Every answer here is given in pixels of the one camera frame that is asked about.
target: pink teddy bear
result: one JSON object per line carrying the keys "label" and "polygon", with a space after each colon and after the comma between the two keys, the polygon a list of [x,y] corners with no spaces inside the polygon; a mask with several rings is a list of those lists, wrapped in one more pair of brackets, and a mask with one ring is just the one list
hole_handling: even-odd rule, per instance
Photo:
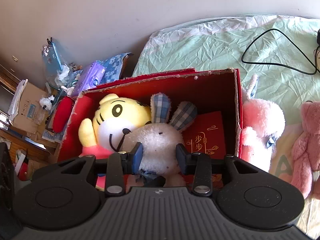
{"label": "pink teddy bear", "polygon": [[[301,106],[303,133],[292,148],[294,161],[291,184],[306,198],[311,192],[312,172],[320,170],[320,102],[307,101]],[[320,179],[313,196],[320,199]]]}

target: plush toy nose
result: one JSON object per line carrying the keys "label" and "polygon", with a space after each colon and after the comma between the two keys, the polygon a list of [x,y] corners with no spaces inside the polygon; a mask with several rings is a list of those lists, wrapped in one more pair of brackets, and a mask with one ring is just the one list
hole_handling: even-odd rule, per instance
{"label": "plush toy nose", "polygon": [[122,132],[123,132],[124,135],[126,135],[126,134],[130,133],[131,131],[130,131],[130,129],[128,129],[128,128],[124,128],[124,129],[122,130]]}

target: cardboard box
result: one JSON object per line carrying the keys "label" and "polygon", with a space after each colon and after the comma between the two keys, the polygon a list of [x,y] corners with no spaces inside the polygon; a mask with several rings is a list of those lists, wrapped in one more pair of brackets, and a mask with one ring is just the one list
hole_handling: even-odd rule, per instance
{"label": "cardboard box", "polygon": [[45,114],[39,104],[42,97],[47,97],[47,92],[28,82],[20,98],[18,115],[13,119],[12,125],[35,134]]}
{"label": "cardboard box", "polygon": [[47,166],[47,163],[37,162],[34,160],[29,160],[28,162],[28,170],[27,170],[27,179],[31,179],[32,175],[35,173],[36,170]]}
{"label": "cardboard box", "polygon": [[45,127],[46,127],[45,121],[46,121],[48,116],[49,116],[49,112],[46,111],[43,121],[41,122],[40,125],[38,125],[38,129],[37,129],[36,133],[29,133],[28,132],[27,136],[31,140],[33,140],[34,142],[43,144],[45,147],[56,148],[57,147],[57,142],[51,142],[51,141],[48,141],[48,140],[42,138],[42,134],[43,134],[43,132],[45,130]]}
{"label": "cardboard box", "polygon": [[196,72],[186,69],[143,75],[82,91],[68,120],[67,129],[58,150],[57,161],[78,156],[82,145],[78,138],[80,123],[92,119],[99,101],[107,94],[116,93],[150,104],[150,97],[165,93],[175,109],[181,101],[190,101],[198,108],[198,114],[221,111],[226,142],[226,153],[241,157],[242,101],[239,70],[226,69]]}

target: red pillow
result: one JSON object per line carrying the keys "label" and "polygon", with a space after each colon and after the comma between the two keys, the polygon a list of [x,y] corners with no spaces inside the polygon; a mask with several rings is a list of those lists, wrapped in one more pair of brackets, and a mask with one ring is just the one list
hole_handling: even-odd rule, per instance
{"label": "red pillow", "polygon": [[52,130],[56,133],[62,132],[71,115],[73,100],[70,97],[64,97],[58,102],[56,113],[52,122]]}

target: white wall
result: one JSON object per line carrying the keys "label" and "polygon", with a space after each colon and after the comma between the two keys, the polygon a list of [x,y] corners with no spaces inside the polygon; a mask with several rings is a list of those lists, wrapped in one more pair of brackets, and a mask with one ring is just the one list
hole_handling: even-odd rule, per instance
{"label": "white wall", "polygon": [[[41,48],[52,36],[86,65],[122,52],[136,63],[150,34],[209,17],[271,13],[320,18],[320,0],[0,0],[0,57],[43,87]],[[18,58],[14,62],[12,55]]]}

